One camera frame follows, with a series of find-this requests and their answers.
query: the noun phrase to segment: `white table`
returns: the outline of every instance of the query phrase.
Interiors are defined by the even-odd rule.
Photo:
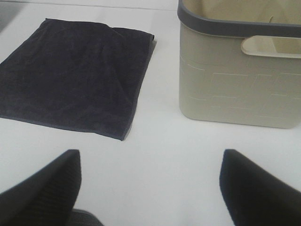
[[[134,0],[132,8],[116,8],[125,6],[121,1],[114,8],[0,2],[0,62],[46,17],[143,30],[157,41],[123,142],[0,119],[0,192],[65,150],[79,149],[83,180],[75,207],[94,213],[106,226],[232,226],[219,189],[226,148],[239,150],[301,191],[301,125],[274,129],[194,121],[181,114],[175,1],[152,6],[141,1],[157,10],[141,9]]]

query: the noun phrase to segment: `textured black material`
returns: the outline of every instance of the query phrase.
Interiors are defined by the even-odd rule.
[[[74,209],[66,226],[103,226],[91,213]]]
[[[301,38],[301,25],[209,19],[189,11],[179,0],[178,17],[187,27],[201,33],[230,37],[254,35]]]
[[[154,36],[46,19],[0,64],[0,117],[123,140]]]
[[[69,150],[0,194],[0,226],[64,226],[80,183],[79,152]]]
[[[236,150],[226,150],[223,198],[236,226],[300,226],[301,193]]]

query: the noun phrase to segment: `laundry basket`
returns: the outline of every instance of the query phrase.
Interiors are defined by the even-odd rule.
[[[180,109],[189,118],[301,121],[301,1],[179,0]]]

